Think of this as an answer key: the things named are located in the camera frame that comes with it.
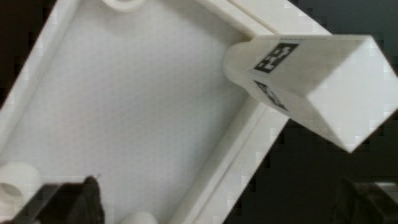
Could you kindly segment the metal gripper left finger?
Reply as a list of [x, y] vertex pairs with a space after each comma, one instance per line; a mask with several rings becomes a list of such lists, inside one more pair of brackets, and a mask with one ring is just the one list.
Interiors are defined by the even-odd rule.
[[80, 183], [44, 184], [11, 224], [105, 224], [96, 178], [89, 176]]

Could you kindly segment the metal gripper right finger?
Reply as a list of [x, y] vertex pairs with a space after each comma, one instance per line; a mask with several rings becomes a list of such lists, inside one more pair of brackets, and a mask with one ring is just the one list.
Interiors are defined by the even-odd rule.
[[330, 224], [398, 224], [398, 183], [343, 179]]

